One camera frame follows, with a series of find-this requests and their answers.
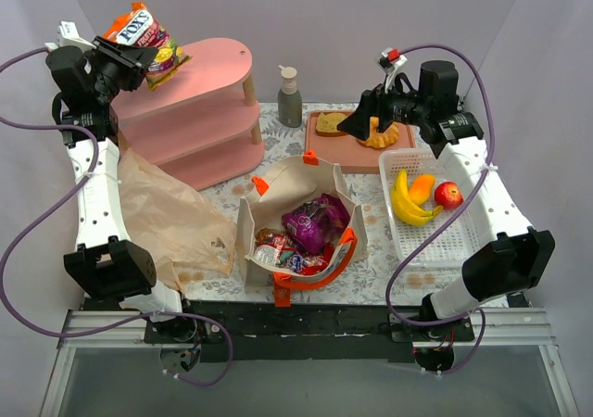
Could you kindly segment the croissant bread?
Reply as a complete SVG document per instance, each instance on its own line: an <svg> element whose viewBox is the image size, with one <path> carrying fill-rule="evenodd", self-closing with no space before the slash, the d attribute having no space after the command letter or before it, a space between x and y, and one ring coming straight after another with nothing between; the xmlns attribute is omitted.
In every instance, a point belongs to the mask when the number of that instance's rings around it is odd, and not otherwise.
<svg viewBox="0 0 593 417"><path fill-rule="evenodd" d="M392 123L384 132L378 130L379 119L377 117L370 117L370 135L366 140L359 140L363 146L373 149L384 149L399 139L399 130L395 123Z"/></svg>

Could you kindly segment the brown cracker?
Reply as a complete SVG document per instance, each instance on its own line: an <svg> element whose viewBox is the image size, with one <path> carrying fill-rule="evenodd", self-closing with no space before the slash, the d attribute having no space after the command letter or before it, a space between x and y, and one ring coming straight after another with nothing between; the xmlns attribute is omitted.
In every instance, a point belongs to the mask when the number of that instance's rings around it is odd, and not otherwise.
<svg viewBox="0 0 593 417"><path fill-rule="evenodd" d="M346 135L337 128L346 117L347 114L341 112L321 113L316 120L315 133L323 137Z"/></svg>

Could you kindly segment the orange Fox's candy bag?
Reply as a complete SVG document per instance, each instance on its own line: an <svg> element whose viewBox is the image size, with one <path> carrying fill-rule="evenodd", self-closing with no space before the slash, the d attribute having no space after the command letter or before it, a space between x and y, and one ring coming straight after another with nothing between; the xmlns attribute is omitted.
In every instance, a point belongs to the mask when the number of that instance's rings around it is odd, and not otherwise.
<svg viewBox="0 0 593 417"><path fill-rule="evenodd" d="M145 76L151 91L169 81L182 65L192 59L143 2L133 2L132 9L118 16L103 37L117 44L155 47L158 50Z"/></svg>

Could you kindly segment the orange fruit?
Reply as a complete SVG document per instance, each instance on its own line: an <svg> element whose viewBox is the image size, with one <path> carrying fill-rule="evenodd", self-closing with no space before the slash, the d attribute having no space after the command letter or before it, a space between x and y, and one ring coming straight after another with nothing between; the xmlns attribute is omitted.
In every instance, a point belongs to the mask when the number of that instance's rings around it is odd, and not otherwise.
<svg viewBox="0 0 593 417"><path fill-rule="evenodd" d="M435 181L434 175L422 174L411 183L409 197L416 206L421 207L431 198Z"/></svg>

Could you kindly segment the yellow banana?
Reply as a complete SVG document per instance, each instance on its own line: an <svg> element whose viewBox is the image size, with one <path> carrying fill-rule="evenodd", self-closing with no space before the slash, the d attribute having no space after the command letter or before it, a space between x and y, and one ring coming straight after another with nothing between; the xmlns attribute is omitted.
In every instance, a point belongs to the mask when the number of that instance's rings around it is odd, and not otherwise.
<svg viewBox="0 0 593 417"><path fill-rule="evenodd" d="M424 210L412 202L408 189L408 174L405 169L402 169L395 179L390 190L390 201L393 213L401 221L415 227L422 227L434 220L443 210L441 206Z"/></svg>

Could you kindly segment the red food item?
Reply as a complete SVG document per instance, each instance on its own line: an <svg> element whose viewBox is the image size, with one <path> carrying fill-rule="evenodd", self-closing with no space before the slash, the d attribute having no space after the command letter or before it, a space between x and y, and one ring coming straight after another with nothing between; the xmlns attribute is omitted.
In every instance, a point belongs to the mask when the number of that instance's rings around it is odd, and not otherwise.
<svg viewBox="0 0 593 417"><path fill-rule="evenodd" d="M457 209L464 202L461 190L454 182L441 183L435 189L434 200L444 210Z"/></svg>

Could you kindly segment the beige canvas tote bag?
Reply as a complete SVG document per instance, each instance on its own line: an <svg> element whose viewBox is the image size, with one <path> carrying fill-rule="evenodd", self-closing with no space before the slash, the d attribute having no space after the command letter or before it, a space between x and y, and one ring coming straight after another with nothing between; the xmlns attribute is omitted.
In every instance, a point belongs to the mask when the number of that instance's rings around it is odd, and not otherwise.
<svg viewBox="0 0 593 417"><path fill-rule="evenodd" d="M252 182L254 188L240 199L235 242L246 288L261 287L271 281L275 306L288 308L293 291L323 288L337 279L348 265L368 257L362 208L350 198L338 164L309 151L280 160L263 177L254 177ZM282 215L323 194L340 199L350 215L345 231L334 241L334 253L328 266L306 276L258 261L256 232L263 228L280 229Z"/></svg>

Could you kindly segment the orange plastic grocery bag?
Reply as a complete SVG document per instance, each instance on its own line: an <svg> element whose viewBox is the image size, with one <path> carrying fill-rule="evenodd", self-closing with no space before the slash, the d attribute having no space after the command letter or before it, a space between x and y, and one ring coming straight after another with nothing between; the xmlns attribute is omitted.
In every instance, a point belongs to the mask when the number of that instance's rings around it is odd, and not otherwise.
<svg viewBox="0 0 593 417"><path fill-rule="evenodd" d="M118 177L126 229L151 254L159 281L184 291L207 275L231 273L236 226L213 203L131 149Z"/></svg>

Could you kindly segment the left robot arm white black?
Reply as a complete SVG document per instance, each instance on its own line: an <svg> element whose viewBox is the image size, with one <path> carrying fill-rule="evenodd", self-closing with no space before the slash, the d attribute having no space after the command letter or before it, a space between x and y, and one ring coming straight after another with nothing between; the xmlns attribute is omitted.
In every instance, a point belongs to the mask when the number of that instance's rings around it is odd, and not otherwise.
<svg viewBox="0 0 593 417"><path fill-rule="evenodd" d="M45 64L59 88L52 116L65 129L63 142L83 184L76 248L64 256L65 270L90 298L148 313L152 322L165 321L174 341L188 342L196 318L182 310L180 293L158 280L150 253L132 242L120 206L119 128L111 103L141 86L158 49L100 37L47 48Z"/></svg>

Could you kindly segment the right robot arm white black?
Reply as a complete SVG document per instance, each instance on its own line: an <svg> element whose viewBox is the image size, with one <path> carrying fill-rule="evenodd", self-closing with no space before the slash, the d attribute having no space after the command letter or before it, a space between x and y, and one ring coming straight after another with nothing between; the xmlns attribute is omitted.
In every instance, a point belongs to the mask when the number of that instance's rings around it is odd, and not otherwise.
<svg viewBox="0 0 593 417"><path fill-rule="evenodd" d="M444 338L453 322L489 300L538 285L555 240L548 230L538 231L511 199L491 163L491 146L475 116L460 107L459 74L445 60L422 63L417 88L405 92L410 81L401 72L405 58L381 58L385 81L362 93L353 114L338 129L366 139L371 117L380 131L394 122L419 128L436 160L460 186L464 203L477 231L479 249L465 260L461 276L445 288L426 296L417 320L430 340Z"/></svg>

